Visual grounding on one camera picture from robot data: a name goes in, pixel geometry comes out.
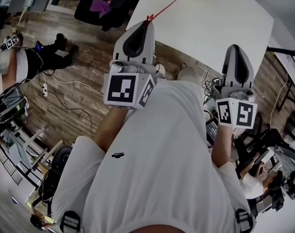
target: cable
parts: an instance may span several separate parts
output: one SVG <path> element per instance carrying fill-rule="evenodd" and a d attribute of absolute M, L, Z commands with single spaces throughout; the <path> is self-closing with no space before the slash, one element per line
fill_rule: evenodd
<path fill-rule="evenodd" d="M 158 70 L 156 70 L 156 73 L 158 73 L 159 70 L 160 70 L 160 62 L 158 61 L 158 58 L 157 58 L 156 55 L 153 54 L 153 56 L 154 56 L 154 58 L 156 59 L 156 61 L 157 61 L 157 63 L 158 63 Z"/>
<path fill-rule="evenodd" d="M 181 67 L 180 67 L 181 71 L 183 70 L 182 69 L 183 64 L 186 65 L 186 67 L 188 67 L 188 65 L 185 62 L 182 62 Z"/>
<path fill-rule="evenodd" d="M 204 112 L 206 112 L 210 115 L 210 119 L 212 118 L 212 114 L 209 111 L 204 110 Z"/>
<path fill-rule="evenodd" d="M 29 7 L 25 7 L 22 14 L 20 15 L 20 19 L 19 19 L 19 22 L 17 23 L 17 26 L 20 24 L 21 20 L 22 20 L 22 17 L 24 16 L 24 14 L 28 11 Z"/>
<path fill-rule="evenodd" d="M 98 93 L 99 95 L 101 95 L 101 96 L 103 97 L 103 94 L 102 94 L 102 93 L 98 92 L 96 89 L 92 88 L 90 85 L 87 85 L 87 84 L 82 83 L 82 82 L 80 82 L 80 81 L 69 81 L 69 82 L 58 81 L 58 80 L 53 76 L 53 74 L 51 73 L 51 71 L 50 71 L 50 74 L 51 74 L 51 76 L 55 79 L 55 81 L 57 81 L 58 83 L 81 83 L 81 84 L 83 84 L 83 85 L 85 85 L 85 86 L 88 86 L 90 89 L 94 90 L 96 93 Z"/>
<path fill-rule="evenodd" d="M 38 89 L 37 89 L 35 86 L 33 86 L 32 84 L 29 84 L 29 86 L 28 86 L 27 89 L 26 89 L 26 92 L 27 92 L 27 90 L 29 89 L 30 86 L 31 86 L 33 89 L 35 89 L 36 91 L 38 91 L 40 94 L 42 94 L 41 91 L 38 90 Z M 87 111 L 85 111 L 84 109 L 81 109 L 81 108 L 68 108 L 68 107 L 66 107 L 66 106 L 61 102 L 61 100 L 59 99 L 59 97 L 58 97 L 55 93 L 53 93 L 53 92 L 51 92 L 51 91 L 48 91 L 48 93 L 51 93 L 51 94 L 55 95 L 56 98 L 59 100 L 60 104 L 61 104 L 65 109 L 67 109 L 67 110 L 69 110 L 69 111 L 73 111 L 73 110 L 81 110 L 81 111 L 85 112 L 85 113 L 89 116 L 89 118 L 90 118 L 90 122 L 91 122 L 91 126 L 90 126 L 90 134 L 91 134 L 91 137 L 93 137 L 93 134 L 92 134 L 92 125 L 93 125 L 93 123 L 92 123 L 92 118 L 91 118 L 90 114 L 89 114 Z"/>
<path fill-rule="evenodd" d="M 2 103 L 0 104 L 0 106 L 5 103 L 6 99 L 9 97 L 5 97 L 5 99 L 2 101 Z M 21 97 L 10 97 L 11 99 L 21 99 Z"/>
<path fill-rule="evenodd" d="M 48 172 L 46 172 L 45 176 L 42 178 L 42 181 L 41 181 L 41 186 L 42 186 L 42 189 L 41 189 L 41 200 L 44 203 L 47 203 L 48 201 L 51 201 L 51 199 L 53 198 L 53 197 L 50 197 L 47 200 L 44 200 L 43 199 L 43 197 L 44 197 L 44 181 L 45 181 L 45 178 L 46 178 L 47 174 L 48 174 Z"/>
<path fill-rule="evenodd" d="M 205 79 L 201 82 L 201 84 L 203 84 L 206 80 L 207 80 L 207 78 L 208 78 L 208 75 L 209 75 L 209 73 L 211 72 L 211 68 L 209 69 L 209 71 L 207 72 L 207 75 L 206 75 L 206 77 L 205 77 Z"/>
<path fill-rule="evenodd" d="M 204 104 L 206 104 L 208 100 L 212 98 L 212 81 L 206 80 L 201 84 L 201 86 L 204 88 Z"/>
<path fill-rule="evenodd" d="M 30 49 L 30 50 L 32 50 L 33 52 L 35 52 L 37 55 L 38 55 L 38 57 L 40 58 L 40 60 L 41 60 L 41 66 L 40 66 L 40 68 L 38 69 L 38 71 L 37 71 L 37 73 L 36 73 L 36 76 L 38 75 L 38 73 L 39 73 L 39 70 L 42 68 L 42 66 L 44 65 L 44 61 L 42 60 L 42 58 L 40 57 L 40 55 L 39 55 L 39 53 L 38 52 L 36 52 L 34 49 L 32 49 L 32 48 L 27 48 L 27 47 L 14 47 L 14 48 L 21 48 L 21 49 Z"/>
<path fill-rule="evenodd" d="M 55 70 L 53 70 L 53 74 L 47 74 L 46 73 L 47 71 L 44 71 L 44 74 L 46 74 L 47 76 L 52 76 L 55 73 Z"/>
<path fill-rule="evenodd" d="M 282 91 L 283 88 L 287 85 L 288 79 L 289 79 L 289 74 L 287 73 L 287 80 L 286 80 L 286 82 L 284 83 L 283 87 L 280 89 L 280 91 L 279 91 L 279 93 L 278 93 L 278 96 L 277 96 L 277 99 L 276 99 L 276 102 L 275 102 L 275 105 L 274 105 L 273 110 L 272 110 L 272 112 L 271 112 L 271 114 L 270 114 L 270 121 L 269 121 L 269 129 L 270 129 L 270 130 L 272 129 L 272 117 L 273 117 L 274 109 L 275 109 L 275 107 L 276 107 L 276 105 L 277 105 L 277 102 L 278 102 L 278 99 L 279 99 L 279 96 L 280 96 L 281 91 Z"/>

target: hand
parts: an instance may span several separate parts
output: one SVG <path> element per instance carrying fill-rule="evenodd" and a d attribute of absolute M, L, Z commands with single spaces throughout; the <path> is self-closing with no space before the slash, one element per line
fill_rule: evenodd
<path fill-rule="evenodd" d="M 256 153 L 256 155 L 254 156 L 254 160 L 257 160 L 260 157 L 260 153 Z"/>
<path fill-rule="evenodd" d="M 23 45 L 23 34 L 21 33 L 20 30 L 16 30 L 15 34 L 16 34 L 18 40 L 19 40 L 15 46 L 16 47 L 22 47 L 22 45 Z"/>
<path fill-rule="evenodd" d="M 7 147 L 7 143 L 5 143 L 4 140 L 1 138 L 0 138 L 0 144 L 3 145 L 4 147 Z"/>
<path fill-rule="evenodd" d="M 13 49 L 15 49 L 16 51 L 19 51 L 21 49 L 22 45 L 23 45 L 23 42 L 19 39 L 19 41 L 15 44 Z"/>

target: black cable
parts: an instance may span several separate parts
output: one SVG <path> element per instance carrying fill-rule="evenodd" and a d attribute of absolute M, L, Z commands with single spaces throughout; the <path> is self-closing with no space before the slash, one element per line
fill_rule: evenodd
<path fill-rule="evenodd" d="M 186 65 L 186 67 L 188 67 L 188 65 L 185 62 L 182 62 L 182 64 L 181 64 L 181 71 L 183 70 L 182 69 L 183 64 Z"/>
<path fill-rule="evenodd" d="M 209 111 L 204 110 L 204 112 L 207 112 L 210 115 L 210 119 L 212 118 L 212 115 Z"/>
<path fill-rule="evenodd" d="M 40 94 L 42 94 L 42 92 L 41 92 L 40 90 L 38 90 L 38 89 L 37 89 L 35 86 L 33 86 L 32 84 L 29 84 L 29 86 L 27 87 L 25 93 L 27 92 L 27 90 L 29 89 L 30 86 L 31 86 L 32 88 L 34 88 L 36 91 L 38 91 Z M 73 111 L 73 110 L 81 110 L 81 111 L 85 112 L 85 113 L 89 116 L 89 118 L 90 118 L 90 122 L 91 122 L 90 133 L 91 133 L 91 137 L 93 137 L 93 135 L 92 135 L 92 118 L 91 118 L 90 114 L 89 114 L 87 111 L 85 111 L 84 109 L 81 109 L 81 108 L 67 108 L 67 107 L 61 102 L 61 100 L 59 99 L 59 97 L 58 97 L 55 93 L 53 93 L 53 92 L 51 92 L 51 91 L 48 91 L 48 93 L 51 93 L 51 94 L 55 95 L 56 98 L 59 100 L 60 104 L 61 104 L 65 109 L 67 109 L 67 110 L 69 110 L 69 111 Z"/>
<path fill-rule="evenodd" d="M 3 104 L 3 103 L 5 103 L 5 101 L 6 101 L 6 99 L 8 99 L 8 98 L 11 98 L 11 99 L 21 99 L 22 97 L 20 96 L 20 97 L 5 97 L 5 99 L 2 101 L 2 103 L 0 104 L 0 106 Z"/>
<path fill-rule="evenodd" d="M 39 86 L 42 88 L 42 86 L 40 84 L 40 73 L 38 74 L 38 82 L 39 82 Z"/>
<path fill-rule="evenodd" d="M 204 89 L 204 104 L 206 104 L 210 98 L 212 98 L 212 81 L 206 80 L 201 84 L 201 86 Z"/>
<path fill-rule="evenodd" d="M 47 70 L 47 71 L 44 71 L 43 72 L 45 75 L 47 75 L 47 76 L 52 76 L 54 73 L 55 73 L 55 70 L 53 70 L 53 73 L 51 73 L 51 70 Z"/>
<path fill-rule="evenodd" d="M 157 63 L 158 63 L 158 70 L 156 71 L 156 73 L 158 73 L 159 72 L 159 70 L 160 70 L 160 63 L 159 63 L 159 61 L 158 61 L 158 58 L 157 58 L 157 56 L 156 55 L 154 55 L 155 56 L 155 58 L 156 58 L 156 60 L 157 60 Z"/>

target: wooden floor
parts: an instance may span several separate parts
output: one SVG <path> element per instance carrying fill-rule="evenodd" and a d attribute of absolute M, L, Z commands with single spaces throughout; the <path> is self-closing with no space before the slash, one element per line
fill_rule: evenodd
<path fill-rule="evenodd" d="M 0 42 L 5 36 L 11 34 L 18 18 L 12 18 L 12 25 L 6 25 L 0 30 Z M 76 20 L 71 15 L 58 12 L 26 13 L 19 29 L 24 34 L 24 46 L 31 47 L 39 40 L 43 45 L 51 44 L 57 33 L 63 33 L 71 44 L 79 46 L 80 52 L 77 63 L 64 70 L 55 72 L 55 77 L 61 82 L 81 81 L 100 91 L 103 84 L 103 75 L 109 71 L 109 62 L 112 60 L 114 44 L 125 31 L 126 24 L 119 29 L 111 29 L 102 32 L 101 27 L 86 24 Z M 160 63 L 166 68 L 168 79 L 176 79 L 182 62 L 192 65 L 198 69 L 201 78 L 204 79 L 208 67 L 192 59 L 191 57 L 174 50 L 168 46 L 157 43 L 156 55 Z M 255 78 L 254 89 L 259 109 L 264 120 L 268 123 L 277 95 L 286 81 L 287 74 L 276 62 L 271 53 L 266 53 L 261 67 Z M 208 79 L 220 77 L 220 74 L 211 71 Z M 32 86 L 41 90 L 38 77 L 31 82 L 21 86 L 24 95 L 30 102 L 29 116 L 25 127 L 31 132 L 41 127 L 46 131 L 41 134 L 41 140 L 48 148 L 54 146 L 60 139 L 66 144 L 71 144 L 79 135 L 90 136 L 90 127 L 94 133 L 103 116 L 108 112 L 108 106 L 103 104 L 103 98 L 92 89 L 79 83 L 58 83 L 53 77 L 46 76 L 48 90 L 55 93 L 62 103 L 68 108 L 81 108 L 86 110 L 91 118 L 81 110 L 66 110 L 53 95 L 44 97 Z M 43 84 L 44 75 L 41 75 L 40 82 Z M 281 92 L 279 102 L 283 99 L 286 88 Z M 295 105 L 289 100 L 286 101 L 280 113 L 273 113 L 272 126 L 283 130 L 285 121 Z"/>

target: black chair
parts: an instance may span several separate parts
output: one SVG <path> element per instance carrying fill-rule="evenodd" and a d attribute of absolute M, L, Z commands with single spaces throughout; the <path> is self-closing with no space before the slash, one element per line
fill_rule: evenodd
<path fill-rule="evenodd" d="M 61 179 L 61 175 L 63 169 L 68 161 L 70 152 L 72 147 L 70 146 L 62 146 L 56 155 L 54 156 L 51 167 L 49 171 L 46 173 L 44 179 L 42 180 L 38 193 L 39 198 L 37 198 L 33 203 L 32 206 L 35 207 L 41 201 L 47 204 L 47 216 L 51 216 L 51 205 L 52 199 L 56 192 L 56 189 L 59 185 L 59 181 Z"/>
<path fill-rule="evenodd" d="M 80 0 L 75 18 L 89 24 L 100 25 L 103 31 L 107 31 L 113 27 L 120 27 L 129 18 L 130 9 L 135 8 L 139 0 L 112 0 L 110 3 L 112 10 L 102 18 L 99 12 L 90 11 L 92 2 L 93 0 Z"/>
<path fill-rule="evenodd" d="M 0 95 L 0 124 L 8 123 L 25 111 L 26 99 L 18 88 L 17 83 Z"/>

